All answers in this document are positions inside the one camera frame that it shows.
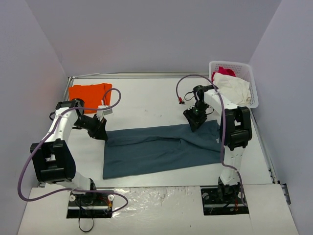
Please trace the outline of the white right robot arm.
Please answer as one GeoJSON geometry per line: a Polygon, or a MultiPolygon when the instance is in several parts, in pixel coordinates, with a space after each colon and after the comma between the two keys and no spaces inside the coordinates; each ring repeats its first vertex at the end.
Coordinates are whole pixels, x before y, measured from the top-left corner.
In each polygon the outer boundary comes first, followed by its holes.
{"type": "Polygon", "coordinates": [[[218,179],[217,197],[228,202],[241,190],[240,177],[242,155],[252,139],[250,110],[230,101],[213,86],[198,85],[193,88],[195,104],[183,112],[194,132],[206,121],[206,110],[212,107],[221,116],[220,140],[222,173],[218,179]]]}

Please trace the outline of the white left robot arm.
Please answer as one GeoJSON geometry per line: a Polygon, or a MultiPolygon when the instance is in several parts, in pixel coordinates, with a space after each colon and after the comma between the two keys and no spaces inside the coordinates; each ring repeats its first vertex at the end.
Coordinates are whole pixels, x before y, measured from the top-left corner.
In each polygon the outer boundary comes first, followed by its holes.
{"type": "Polygon", "coordinates": [[[58,102],[53,123],[43,138],[44,142],[33,143],[30,152],[40,183],[57,184],[74,190],[75,194],[81,193],[82,201],[92,205],[97,202],[99,193],[94,181],[76,170],[67,142],[74,127],[87,130],[92,139],[108,140],[105,115],[111,114],[112,110],[100,110],[93,117],[89,117],[83,110],[84,104],[79,98],[58,102]]]}

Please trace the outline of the blue-grey t-shirt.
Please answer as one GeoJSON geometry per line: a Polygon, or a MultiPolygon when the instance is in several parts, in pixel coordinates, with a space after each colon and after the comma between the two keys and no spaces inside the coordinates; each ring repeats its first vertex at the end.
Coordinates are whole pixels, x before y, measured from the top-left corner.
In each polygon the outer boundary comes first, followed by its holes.
{"type": "Polygon", "coordinates": [[[205,122],[115,130],[104,147],[104,180],[220,163],[220,126],[205,122]]]}

